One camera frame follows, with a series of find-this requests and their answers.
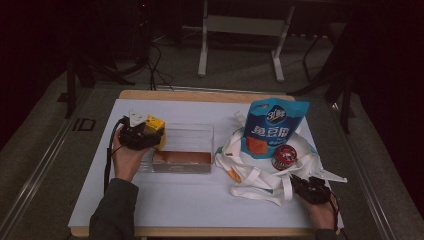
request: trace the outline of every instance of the metal rail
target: metal rail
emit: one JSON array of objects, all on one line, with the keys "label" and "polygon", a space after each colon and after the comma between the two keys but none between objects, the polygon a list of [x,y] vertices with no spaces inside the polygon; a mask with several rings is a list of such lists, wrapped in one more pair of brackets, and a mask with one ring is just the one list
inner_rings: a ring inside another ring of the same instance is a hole
[{"label": "metal rail", "polygon": [[20,220],[22,219],[25,211],[30,205],[34,198],[37,190],[39,189],[44,177],[47,175],[48,170],[56,159],[59,150],[67,136],[67,133],[71,130],[73,123],[76,120],[78,113],[80,112],[83,104],[87,101],[92,90],[82,89],[81,96],[78,99],[78,104],[75,111],[68,119],[64,119],[62,126],[57,132],[56,136],[52,140],[51,144],[44,153],[42,159],[38,163],[36,169],[28,178],[23,185],[18,197],[13,203],[13,206],[9,210],[6,218],[0,225],[0,240],[10,239]]},{"label": "metal rail", "polygon": [[[340,112],[339,110],[335,110],[338,109],[337,104],[335,104],[335,108],[331,106],[330,108],[332,108],[330,112],[331,116],[334,118],[334,121],[340,123]],[[384,213],[383,207],[381,206],[378,197],[375,194],[374,187],[372,186],[369,180],[362,159],[358,155],[358,151],[356,150],[355,144],[351,139],[351,136],[344,132],[340,124],[337,124],[337,130],[340,134],[345,136],[343,139],[345,139],[344,144],[347,146],[346,150],[349,151],[350,156],[352,156],[354,172],[357,176],[359,186],[362,192],[364,193],[365,200],[368,204],[368,207],[374,218],[374,221],[377,225],[381,237],[387,240],[395,240],[396,236],[392,230],[392,227],[390,226],[386,214]]]}]

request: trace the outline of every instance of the sleeve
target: sleeve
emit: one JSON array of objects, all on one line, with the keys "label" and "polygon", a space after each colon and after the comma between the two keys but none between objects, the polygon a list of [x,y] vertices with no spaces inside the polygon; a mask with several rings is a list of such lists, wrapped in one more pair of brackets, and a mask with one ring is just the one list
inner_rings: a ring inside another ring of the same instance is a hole
[{"label": "sleeve", "polygon": [[90,218],[88,239],[134,239],[134,210],[138,187],[122,179],[110,181]]},{"label": "sleeve", "polygon": [[333,229],[318,229],[315,231],[316,240],[336,240],[337,235]]}]

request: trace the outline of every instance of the white metal stand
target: white metal stand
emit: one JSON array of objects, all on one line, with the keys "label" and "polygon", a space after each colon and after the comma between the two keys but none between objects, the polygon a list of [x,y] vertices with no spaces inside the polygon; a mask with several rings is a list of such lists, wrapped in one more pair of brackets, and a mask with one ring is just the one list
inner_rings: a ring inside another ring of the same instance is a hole
[{"label": "white metal stand", "polygon": [[207,33],[231,32],[241,34],[256,34],[266,36],[278,36],[280,41],[275,50],[271,51],[274,63],[275,76],[278,82],[284,81],[281,67],[280,54],[290,26],[295,6],[290,6],[285,20],[254,19],[208,15],[208,0],[203,1],[203,27],[202,27],[202,49],[200,52],[199,71],[200,77],[206,76],[206,64],[208,57]]}]

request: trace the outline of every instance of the black cable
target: black cable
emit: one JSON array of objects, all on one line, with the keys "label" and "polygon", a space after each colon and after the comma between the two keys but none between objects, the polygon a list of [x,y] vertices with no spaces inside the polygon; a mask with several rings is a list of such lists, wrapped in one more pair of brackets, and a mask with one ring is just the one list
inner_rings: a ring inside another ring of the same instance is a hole
[{"label": "black cable", "polygon": [[[136,5],[138,6],[138,11],[137,11],[137,22],[135,26],[140,33],[141,44],[145,46],[145,48],[143,48],[145,52],[143,52],[142,56],[140,56],[139,59],[137,59],[134,66],[126,68],[126,69],[122,69],[122,70],[113,70],[113,72],[117,75],[128,75],[128,74],[134,73],[142,69],[143,67],[145,67],[149,59],[148,57],[149,54],[147,49],[150,47],[150,43],[151,43],[152,15],[151,15],[150,9],[152,8],[152,6],[150,6],[149,3],[146,4],[146,1],[143,1],[143,0],[138,0]],[[133,46],[134,46],[134,33],[133,33],[132,47],[128,54],[128,57],[131,55]]]},{"label": "black cable", "polygon": [[162,57],[162,52],[160,51],[160,49],[158,47],[156,47],[154,44],[151,44],[151,46],[153,48],[155,48],[158,53],[159,53],[159,57],[156,60],[156,63],[153,65],[153,67],[150,65],[150,61],[148,62],[149,65],[149,69],[150,69],[150,90],[154,90],[156,91],[156,83],[155,83],[155,72],[157,71],[157,66],[159,64],[159,61]]},{"label": "black cable", "polygon": [[[162,82],[165,84],[165,85],[167,85],[172,91],[174,91],[174,88],[171,86],[171,83],[174,81],[174,77],[172,77],[171,75],[169,75],[169,74],[166,74],[166,73],[163,73],[163,72],[161,72],[161,71],[159,71],[159,70],[156,70],[156,73],[157,73],[157,75],[158,75],[158,77],[162,80]],[[166,81],[165,80],[165,78],[164,77],[162,77],[162,74],[163,75],[166,75],[166,76],[168,76],[171,80],[168,82],[168,81]]]},{"label": "black cable", "polygon": [[113,153],[116,152],[116,150],[112,152],[113,138],[115,137],[116,129],[118,128],[119,124],[121,124],[122,122],[123,122],[123,118],[120,119],[115,124],[112,130],[112,135],[110,136],[109,147],[107,148],[107,154],[106,154],[106,166],[105,166],[105,173],[104,173],[104,180],[103,180],[103,193],[106,193],[106,189],[109,186],[110,169],[112,167],[112,155]]},{"label": "black cable", "polygon": [[[340,213],[340,204],[339,204],[339,198],[337,197],[336,194],[334,194],[334,192],[331,192],[331,194],[334,196],[334,198],[336,199],[336,206],[334,205],[333,201],[330,200],[330,204],[331,207],[333,208],[334,211],[334,222],[335,222],[335,226],[334,226],[334,230],[337,231],[338,229],[338,215]],[[349,240],[349,237],[347,236],[346,232],[344,231],[344,228],[340,228],[340,232],[342,233],[343,237],[346,240]]]},{"label": "black cable", "polygon": [[105,76],[110,77],[112,80],[118,82],[119,84],[135,85],[135,83],[129,82],[129,81],[123,79],[122,77],[118,76],[117,74],[115,74],[114,72],[112,72],[111,70],[106,68],[105,66],[98,64],[96,61],[90,59],[89,57],[86,57],[86,56],[82,56],[82,57],[85,61],[87,61],[87,63],[89,63],[89,65],[93,68],[93,70],[96,70],[97,72],[104,74]]},{"label": "black cable", "polygon": [[112,152],[111,156],[113,156],[113,154],[115,154],[119,149],[121,149],[122,147],[124,147],[124,145],[119,146],[119,148],[115,149],[115,151]]}]

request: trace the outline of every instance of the yellow object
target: yellow object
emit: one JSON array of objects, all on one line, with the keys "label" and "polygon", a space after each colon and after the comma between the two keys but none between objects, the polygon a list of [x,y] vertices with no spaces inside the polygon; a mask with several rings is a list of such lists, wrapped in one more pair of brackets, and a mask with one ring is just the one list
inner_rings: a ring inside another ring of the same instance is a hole
[{"label": "yellow object", "polygon": [[163,131],[163,135],[160,139],[160,143],[158,145],[155,146],[156,150],[160,150],[162,149],[162,147],[165,145],[166,143],[166,134],[165,134],[165,121],[154,117],[150,114],[147,115],[147,120],[146,122],[146,128],[145,131],[147,133],[156,133],[158,131]]}]

